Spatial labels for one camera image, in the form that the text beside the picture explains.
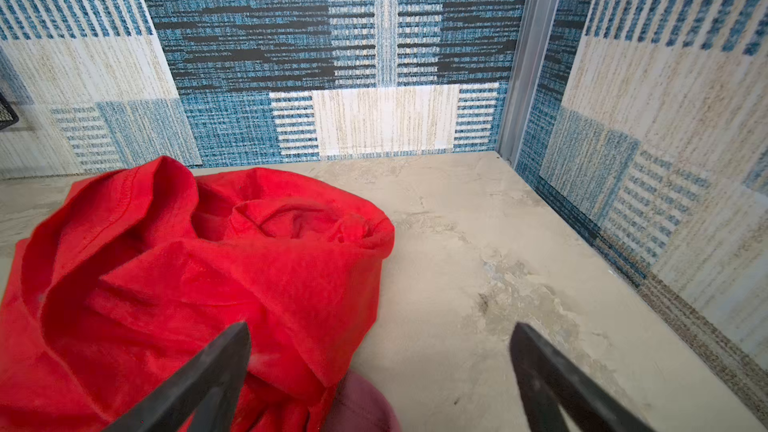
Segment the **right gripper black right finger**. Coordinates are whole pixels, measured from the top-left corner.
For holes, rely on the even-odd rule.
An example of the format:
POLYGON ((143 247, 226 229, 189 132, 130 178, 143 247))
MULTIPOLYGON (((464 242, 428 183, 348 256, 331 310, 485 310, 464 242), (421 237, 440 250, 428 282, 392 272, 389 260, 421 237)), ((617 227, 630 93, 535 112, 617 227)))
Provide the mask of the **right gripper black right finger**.
POLYGON ((565 416, 581 431, 651 429, 531 325, 515 324, 509 353, 530 430, 567 431, 565 416))

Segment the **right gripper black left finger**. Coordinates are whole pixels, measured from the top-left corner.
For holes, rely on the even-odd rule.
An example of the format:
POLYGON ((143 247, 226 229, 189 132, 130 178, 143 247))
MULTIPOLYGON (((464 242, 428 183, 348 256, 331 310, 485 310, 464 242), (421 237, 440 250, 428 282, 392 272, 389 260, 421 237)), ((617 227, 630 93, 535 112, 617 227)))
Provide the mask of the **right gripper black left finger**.
POLYGON ((238 322, 205 346, 108 431, 229 431, 251 352, 238 322))

